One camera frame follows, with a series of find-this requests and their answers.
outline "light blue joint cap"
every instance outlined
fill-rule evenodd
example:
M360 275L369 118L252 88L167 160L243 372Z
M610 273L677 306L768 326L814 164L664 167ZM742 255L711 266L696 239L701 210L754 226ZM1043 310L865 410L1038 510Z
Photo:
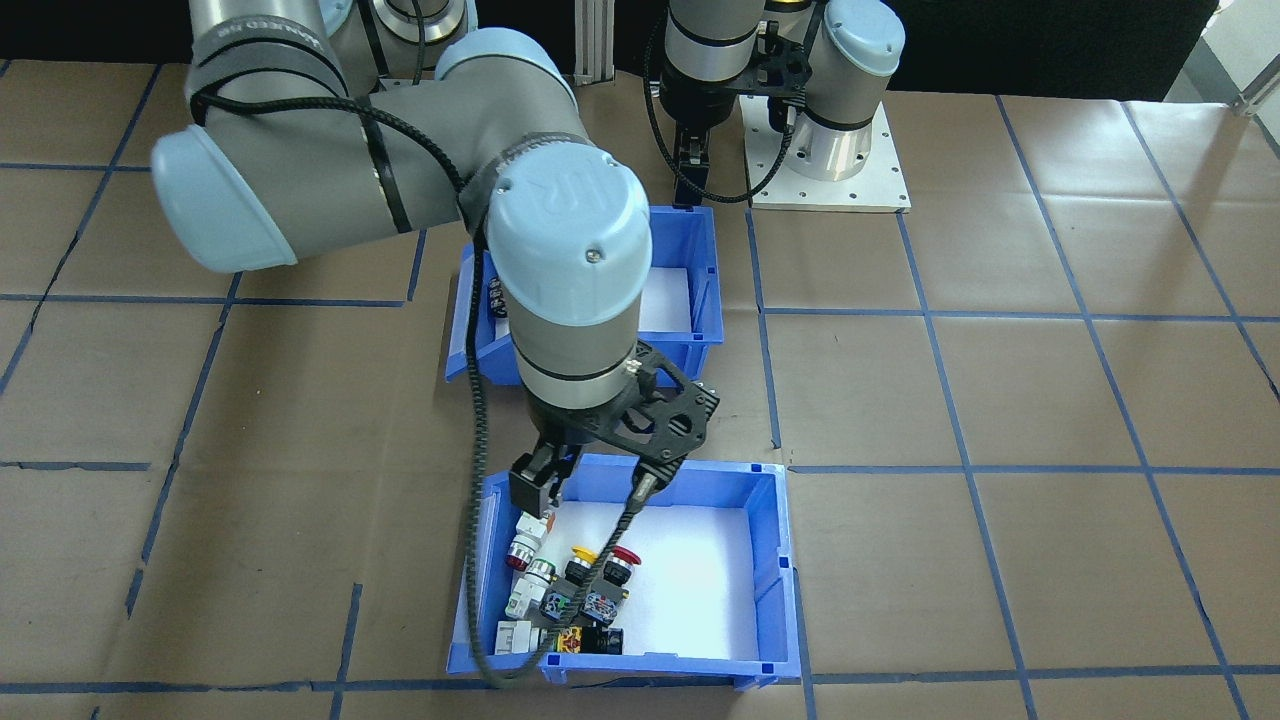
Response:
M215 273L298 261L284 233L205 128L161 137L151 149L151 179L187 252Z
M653 261L640 181L608 152L576 142L516 158L498 176L485 233L503 288L561 325L616 318L640 297Z
M347 22L347 15L351 14L351 6L356 4L357 0L320 0L320 17L324 18L324 33L333 37L333 33L338 32L342 23Z
M863 70L878 77L897 70L906 31L888 5L879 0L831 0L823 27L840 54Z
M435 64L435 79L444 79L449 70L474 58L512 58L532 63L559 81L564 86L564 92L573 100L573 108L577 108L577 97L564 76L556 69L550 55L536 40L520 31L509 27L483 27L466 33L462 40L449 45L440 54L440 60Z

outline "electrical component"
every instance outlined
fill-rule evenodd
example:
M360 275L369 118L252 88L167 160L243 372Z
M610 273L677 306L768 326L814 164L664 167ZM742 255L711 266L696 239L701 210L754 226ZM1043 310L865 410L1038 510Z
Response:
M552 647L556 652L622 655L622 628L564 628Z
M593 623L612 625L618 618L622 603L631 597L630 591L622 585L631 579L635 565L640 564L640 556L630 550L614 546L613 552L604 561L604 568L595 582L590 580L590 569L595 565L598 556L590 550L575 546L573 557L564 565L564 575L557 578L547 591L540 607L544 618L554 621L566 619L571 600L579 588L586 588L586 597L579 612Z
M535 628L529 620L499 620L494 655L532 652L543 642L547 630Z
M543 541L547 539L547 533L552 530L553 524L556 524L556 515L534 518L529 512L521 512L520 520L516 520L516 537L511 539L511 547L507 548L507 566L517 571L529 568L529 562L543 547Z
M547 589L550 588L554 579L554 565L541 557L530 562L529 570L516 580L511 589L511 597L507 598L507 618L524 620L529 615L530 607L541 605L543 597L547 596Z

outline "table surface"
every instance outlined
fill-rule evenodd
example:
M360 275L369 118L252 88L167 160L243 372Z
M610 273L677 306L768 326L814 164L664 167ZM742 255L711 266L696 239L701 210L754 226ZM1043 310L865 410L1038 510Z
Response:
M1222 106L895 92L910 213L714 205L696 457L790 469L805 676L497 693L444 674L462 228L206 272L183 65L0 73L0 715L1280 716L1280 161ZM669 202L639 81L576 92Z

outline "robotic arm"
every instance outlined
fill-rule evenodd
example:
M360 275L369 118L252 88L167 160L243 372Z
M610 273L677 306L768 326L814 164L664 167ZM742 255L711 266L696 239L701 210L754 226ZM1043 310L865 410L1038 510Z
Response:
M357 85L332 41L356 12L332 38L332 6L193 0L196 122L152 151L179 240L206 268L239 272L461 218L503 281L540 436L512 468L513 502L545 516L596 439L639 457L643 502L704 442L718 398L637 341L652 258L639 179L590 142L529 37L468 32L439 53L434 79L361 94L370 77ZM349 40L366 67L375 54ZM663 374L675 393L658 391Z
M677 178L676 204L746 200L783 164L817 181L856 174L904 42L901 20L881 0L671 0L658 88L676 120L675 158L658 140ZM769 99L782 146L758 187L723 197L705 191L707 149L739 95Z

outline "black cable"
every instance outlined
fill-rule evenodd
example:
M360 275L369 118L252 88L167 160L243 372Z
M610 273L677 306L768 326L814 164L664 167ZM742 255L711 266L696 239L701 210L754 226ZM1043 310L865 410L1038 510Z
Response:
M552 644L554 644L556 638L559 637L561 632L572 625L579 612L581 612L582 605L586 602L588 592L604 571L604 564L613 555L613 550L618 546L618 542L622 541L622 534L631 527L631 520L637 512L640 512L640 510L644 509L644 503L648 497L636 498L632 496L627 500L626 506L613 528L613 534L609 536L608 542L605 542L604 547L600 548L600 553L596 556L595 562L593 562L591 569L588 570L586 579L582 580L582 584L579 585L577 591L573 593L573 598L570 601L570 605L564 610L563 615L561 615L561 620L550 629L545 630L541 642L538 643L532 655L530 655L525 662L509 673L499 673L495 670L489 664L489 659L481 650L484 644L480 638L480 612L477 607L479 598L476 592L480 506L484 501L484 473L489 452L488 406L485 402L484 382L480 378L480 363L476 354L476 328L479 325L481 295L480 287L484 278L485 243L483 237L480 237L480 233L483 232L484 231L481 229L477 233L477 242L474 243L474 252L471 256L471 299L467 314L467 337L465 345L467 383L471 388L471 411L475 415L475 442L471 454L471 495L467 498L466 514L463 582L466 584L465 594L467 596L467 644L471 650L471 660L475 661L476 667L480 670L480 675L484 678L485 683L494 688L509 688L513 687L520 678L534 670L538 664L541 662L543 657L550 652Z
M658 127L658 115L653 109L653 94L649 92L649 76L653 74L653 44L662 28L666 27L667 13L669 12L669 8L664 6L663 12L659 14L658 22L653 26L653 31L649 33L649 41L645 42L644 59L641 60L641 72L644 73L644 104L645 110L649 111L649 129L653 131L653 138L658 145L658 150L662 152L662 159L667 161L667 168L671 169L681 184L713 202L745 202L764 190L769 182L773 181L773 176L778 173L778 169L782 168L782 161L787 158L787 149L791 147L791 136L794 129L790 124L786 126L786 129L782 131L782 145L778 147L778 156L773 160L773 167L764 174L764 178L760 179L759 184L741 195L717 195L689 179L689 177L680 170L680 164L671 156L671 151L667 150L667 142L662 138L662 129Z
M417 17L417 64L413 65L413 85L422 82L422 65L426 63L426 18L422 17L422 6L417 0L413 4L413 15Z
M358 102L346 97L289 97L283 100L271 100L269 102L241 102L238 100L228 100L209 92L202 92L197 95L197 100L209 106L219 108L239 115L261 115L287 110L319 109L344 110L356 115L369 117L406 135L410 140L426 149L426 151L435 158L435 160L440 164L440 168L443 168L444 173L449 177L449 182L453 184L454 192L462 192L465 186L457 167L454 167L449 156L444 154L444 150L435 145L431 138L416 127L406 123L390 113L387 113L385 110L379 110L378 108L360 105ZM550 651L552 644L556 642L556 638L559 637L561 632L568 628L581 612L582 605L586 602L588 592L600 578L600 574L604 571L604 564L609 560L609 557L612 557L613 550L617 547L618 542L622 541L622 534L631 527L631 520L637 512L640 512L640 510L644 509L648 496L636 497L632 495L632 497L627 498L626 506L613 528L613 534L609 536L608 542L604 543L604 547L596 556L595 562L591 564L590 570L588 570L586 579L573 593L573 598L570 601L568 607L561 616L561 621L556 623L553 628L547 630L534 653L520 667L511 673L498 673L494 670L494 667L489 665L489 660L481 650L484 644L480 639L480 616L476 598L476 555L480 533L480 505L484 500L485 466L488 465L489 459L489 409L484 392L484 382L480 378L480 363L476 354L476 329L480 318L480 286L483 284L484 278L484 229L481 225L481 229L476 233L476 242L474 243L472 252L471 299L470 311L467 314L466 336L467 383L471 388L471 411L475 421L475 437L471 452L471 495L467 502L466 515L463 574L466 582L467 634L471 659L475 661L476 667L480 670L480 675L486 683L494 688L509 688L516 683L516 680L538 666L541 659Z
M348 97L285 97L266 102L241 102L239 100L228 100L210 92L201 92L196 96L196 100L204 102L205 105L227 110L228 113L234 113L237 115L265 115L288 110L343 110L355 115L372 118L374 120L378 120L379 123L399 132L404 137L408 137L430 152L431 158L435 158L435 161L440 164L440 169L444 170L444 174L449 178L449 184L453 186L454 192L462 192L462 188L466 186L466 181L462 179L462 174L453 164L453 160L451 160L449 156L444 154L444 150L431 141L431 138L422 131L388 113L387 110L370 105L361 105Z

